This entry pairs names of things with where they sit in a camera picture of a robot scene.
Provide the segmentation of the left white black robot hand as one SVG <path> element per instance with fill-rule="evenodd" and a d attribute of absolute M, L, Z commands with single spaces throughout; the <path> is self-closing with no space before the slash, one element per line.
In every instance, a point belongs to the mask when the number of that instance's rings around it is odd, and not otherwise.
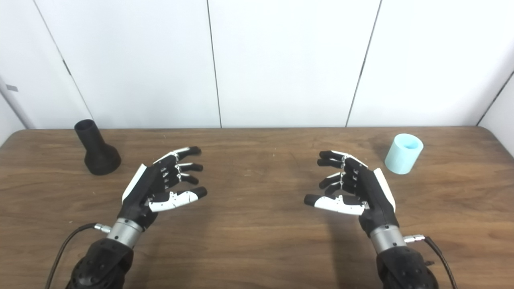
<path fill-rule="evenodd" d="M 159 212 L 172 210 L 203 198 L 207 189 L 198 187 L 172 191 L 179 183 L 198 185 L 199 180 L 188 171 L 201 172 L 198 163 L 180 163 L 187 156 L 200 155 L 197 146 L 170 151 L 150 166 L 141 164 L 122 195 L 122 207 L 118 218 L 125 218 L 146 231 L 156 220 Z"/>

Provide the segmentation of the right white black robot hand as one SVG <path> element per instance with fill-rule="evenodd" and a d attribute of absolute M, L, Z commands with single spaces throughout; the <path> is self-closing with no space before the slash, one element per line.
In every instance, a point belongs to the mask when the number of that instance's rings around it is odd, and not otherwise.
<path fill-rule="evenodd" d="M 380 168 L 370 169 L 348 153 L 321 151 L 317 164 L 334 167 L 340 172 L 320 181 L 324 195 L 307 194 L 304 203 L 318 209 L 358 216 L 362 230 L 368 237 L 380 227 L 399 227 L 396 203 Z"/>

